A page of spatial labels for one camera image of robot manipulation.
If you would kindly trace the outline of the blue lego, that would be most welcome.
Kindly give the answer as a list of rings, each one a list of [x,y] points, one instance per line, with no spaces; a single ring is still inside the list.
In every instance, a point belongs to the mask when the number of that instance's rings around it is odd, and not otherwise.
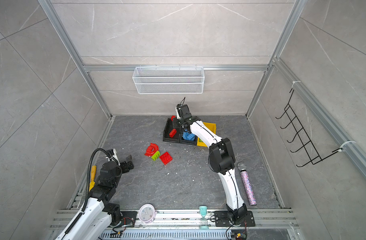
[[[195,134],[189,133],[189,132],[184,132],[183,133],[183,139],[186,141],[194,141],[196,138]]]

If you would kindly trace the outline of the red arch lego piece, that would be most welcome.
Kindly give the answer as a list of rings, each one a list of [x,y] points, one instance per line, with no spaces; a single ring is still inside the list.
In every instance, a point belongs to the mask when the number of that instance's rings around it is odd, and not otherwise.
[[[154,143],[150,143],[150,145],[148,146],[148,148],[145,152],[145,156],[152,157],[158,150],[159,150],[158,145],[156,145]]]

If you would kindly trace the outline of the red lego brick stack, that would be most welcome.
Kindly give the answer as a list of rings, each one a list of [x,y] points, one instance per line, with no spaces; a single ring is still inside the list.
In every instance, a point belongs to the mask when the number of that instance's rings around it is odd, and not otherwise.
[[[160,160],[164,165],[167,165],[173,160],[173,157],[168,152],[165,152],[164,154],[160,155]]]

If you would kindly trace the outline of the green lego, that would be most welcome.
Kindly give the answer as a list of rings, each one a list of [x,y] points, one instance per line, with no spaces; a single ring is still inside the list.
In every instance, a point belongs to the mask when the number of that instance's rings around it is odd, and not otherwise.
[[[159,157],[160,157],[161,153],[160,151],[156,151],[153,155],[152,155],[152,159],[153,161],[156,161]]]

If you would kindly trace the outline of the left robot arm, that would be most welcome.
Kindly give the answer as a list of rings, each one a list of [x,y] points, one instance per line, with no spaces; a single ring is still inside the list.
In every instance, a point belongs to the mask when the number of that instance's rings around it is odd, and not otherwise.
[[[120,205],[110,200],[116,193],[120,178],[134,168],[133,158],[123,162],[109,161],[102,165],[94,187],[88,192],[88,200],[78,210],[57,240],[97,240],[107,228],[132,226],[134,219],[123,216]]]

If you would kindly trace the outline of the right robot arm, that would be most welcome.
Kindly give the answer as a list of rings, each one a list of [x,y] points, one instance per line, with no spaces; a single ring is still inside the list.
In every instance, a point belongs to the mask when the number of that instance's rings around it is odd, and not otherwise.
[[[235,176],[235,154],[231,141],[213,133],[200,118],[190,113],[186,104],[178,104],[176,114],[173,124],[194,134],[208,147],[208,165],[220,177],[226,194],[228,218],[232,224],[239,224],[247,215],[248,209],[238,189]]]

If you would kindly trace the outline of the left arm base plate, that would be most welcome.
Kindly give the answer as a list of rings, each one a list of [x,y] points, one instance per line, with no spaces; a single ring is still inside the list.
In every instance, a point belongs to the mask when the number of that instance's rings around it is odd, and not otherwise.
[[[121,216],[114,220],[110,227],[133,227],[137,221],[137,214],[137,211],[121,211]]]

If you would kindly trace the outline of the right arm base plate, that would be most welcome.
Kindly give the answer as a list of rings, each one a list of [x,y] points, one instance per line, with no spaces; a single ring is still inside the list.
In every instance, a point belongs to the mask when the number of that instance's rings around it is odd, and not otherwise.
[[[240,217],[237,217],[236,220],[232,220],[229,217],[228,211],[215,211],[213,213],[214,218],[212,218],[215,222],[216,227],[255,227],[255,219],[252,211],[247,211],[243,213]]]

